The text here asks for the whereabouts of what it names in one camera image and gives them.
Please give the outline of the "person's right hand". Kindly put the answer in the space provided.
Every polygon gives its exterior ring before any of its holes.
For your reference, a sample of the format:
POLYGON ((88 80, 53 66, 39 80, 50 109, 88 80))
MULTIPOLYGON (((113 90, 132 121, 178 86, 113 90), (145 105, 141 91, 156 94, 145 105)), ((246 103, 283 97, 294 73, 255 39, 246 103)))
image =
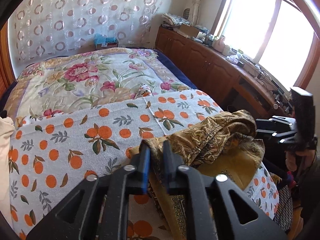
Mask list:
POLYGON ((308 169, 312 166, 313 162, 316 159, 316 151, 306 149, 304 151, 286 151, 286 166, 289 171, 295 172, 296 170, 303 172, 304 170, 308 169), (301 162, 297 164, 297 158, 301 157, 301 162))

